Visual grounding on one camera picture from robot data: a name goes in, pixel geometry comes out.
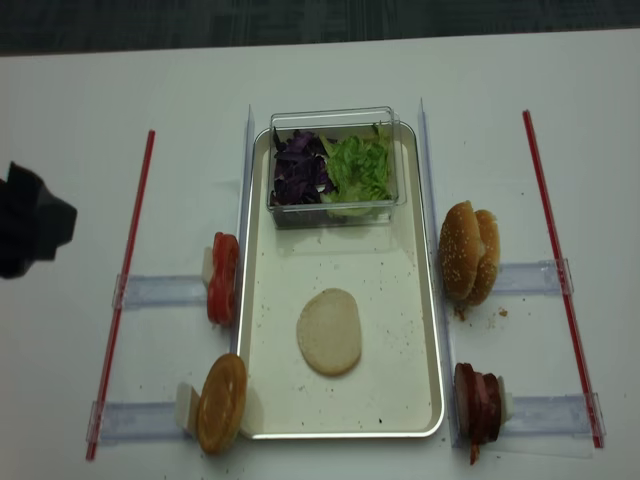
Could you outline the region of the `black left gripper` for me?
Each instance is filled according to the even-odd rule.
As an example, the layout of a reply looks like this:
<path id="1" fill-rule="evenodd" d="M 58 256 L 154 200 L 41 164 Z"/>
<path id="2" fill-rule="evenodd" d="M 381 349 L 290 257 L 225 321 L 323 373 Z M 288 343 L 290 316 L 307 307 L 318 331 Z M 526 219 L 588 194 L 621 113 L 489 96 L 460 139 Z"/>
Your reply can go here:
<path id="1" fill-rule="evenodd" d="M 77 209 L 42 178 L 12 162 L 1 181 L 1 277 L 24 276 L 33 263 L 53 261 L 73 239 Z"/>

